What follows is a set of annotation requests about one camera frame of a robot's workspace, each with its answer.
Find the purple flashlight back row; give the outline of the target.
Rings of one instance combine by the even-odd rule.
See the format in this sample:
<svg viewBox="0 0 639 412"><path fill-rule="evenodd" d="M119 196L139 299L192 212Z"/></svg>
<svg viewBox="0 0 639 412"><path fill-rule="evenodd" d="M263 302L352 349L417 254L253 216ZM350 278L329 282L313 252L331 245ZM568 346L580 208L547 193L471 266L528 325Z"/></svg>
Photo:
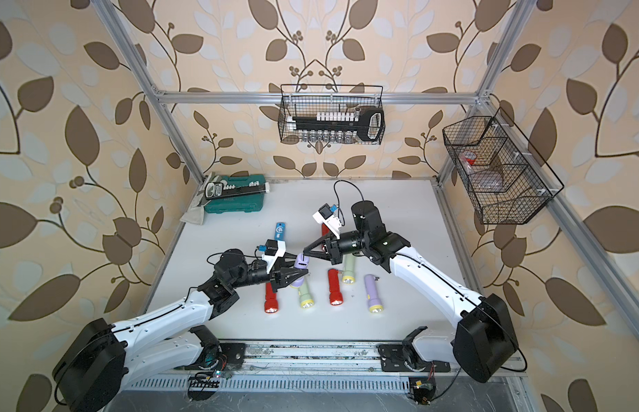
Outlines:
<svg viewBox="0 0 639 412"><path fill-rule="evenodd" d="M308 268L308 266L309 266L309 262L310 262L309 257L306 257L303 253L300 253L296 257L294 267L295 267L295 269L306 270ZM297 280L295 280L291 284L291 287L300 288L300 286L303 283L304 283L304 277L302 276L302 277L298 278Z"/></svg>

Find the blue flashlight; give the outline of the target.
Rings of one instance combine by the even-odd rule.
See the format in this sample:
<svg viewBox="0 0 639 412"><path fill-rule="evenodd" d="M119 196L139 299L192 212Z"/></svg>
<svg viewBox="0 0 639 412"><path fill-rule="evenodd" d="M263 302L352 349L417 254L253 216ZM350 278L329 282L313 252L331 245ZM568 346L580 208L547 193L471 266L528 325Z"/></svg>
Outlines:
<svg viewBox="0 0 639 412"><path fill-rule="evenodd" d="M274 239L276 241L284 241L286 224L284 222L278 222L275 227Z"/></svg>

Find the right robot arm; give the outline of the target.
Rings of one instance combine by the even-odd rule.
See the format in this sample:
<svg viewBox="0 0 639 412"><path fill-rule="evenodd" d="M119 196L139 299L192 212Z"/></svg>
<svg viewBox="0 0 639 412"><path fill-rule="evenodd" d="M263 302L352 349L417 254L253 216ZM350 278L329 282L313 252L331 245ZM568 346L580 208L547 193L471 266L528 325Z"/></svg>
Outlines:
<svg viewBox="0 0 639 412"><path fill-rule="evenodd" d="M450 278L424 259L403 236L386 229L369 200L353 204L355 230L341 233L338 206L324 204L314 213L329 232L305 247L309 258L340 264L360 252L371 263L414 287L447 319L453 337L432 337L421 326L403 340L403 362L420 370L429 362L456 363L472 379L486 383L520 350L508 306L497 295L485 297Z"/></svg>

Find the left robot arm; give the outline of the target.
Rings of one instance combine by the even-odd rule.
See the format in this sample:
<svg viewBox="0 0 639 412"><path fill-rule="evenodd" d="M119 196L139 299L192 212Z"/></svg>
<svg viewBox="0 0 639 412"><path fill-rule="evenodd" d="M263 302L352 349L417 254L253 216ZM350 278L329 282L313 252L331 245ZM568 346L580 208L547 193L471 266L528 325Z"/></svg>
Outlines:
<svg viewBox="0 0 639 412"><path fill-rule="evenodd" d="M307 275L290 253L253 261L229 249L212 265L211 277L176 302L113 324L84 326L53 369L53 396L70 411L100 411L123 389L176 367L215 371L228 364L207 322L240 298L238 288L264 284L273 291Z"/></svg>

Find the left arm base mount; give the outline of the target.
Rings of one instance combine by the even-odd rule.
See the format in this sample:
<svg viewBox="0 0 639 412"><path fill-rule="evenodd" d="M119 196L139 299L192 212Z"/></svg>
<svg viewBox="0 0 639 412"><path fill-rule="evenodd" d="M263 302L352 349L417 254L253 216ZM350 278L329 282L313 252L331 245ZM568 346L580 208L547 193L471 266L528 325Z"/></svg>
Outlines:
<svg viewBox="0 0 639 412"><path fill-rule="evenodd" d="M192 327L190 333L200 340L203 350L194 362L176 367L177 370L233 371L242 368L247 347L245 343L221 342L204 325Z"/></svg>

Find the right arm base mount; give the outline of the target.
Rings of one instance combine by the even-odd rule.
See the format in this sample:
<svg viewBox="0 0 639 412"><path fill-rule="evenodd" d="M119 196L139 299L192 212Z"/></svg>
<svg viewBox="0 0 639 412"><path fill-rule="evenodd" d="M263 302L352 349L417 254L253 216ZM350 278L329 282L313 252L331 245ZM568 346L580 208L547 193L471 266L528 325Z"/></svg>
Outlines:
<svg viewBox="0 0 639 412"><path fill-rule="evenodd" d="M420 326L409 333L399 343L381 343L376 346L380 366L385 373L448 373L451 372L449 360L425 360L414 346L414 341L427 326Z"/></svg>

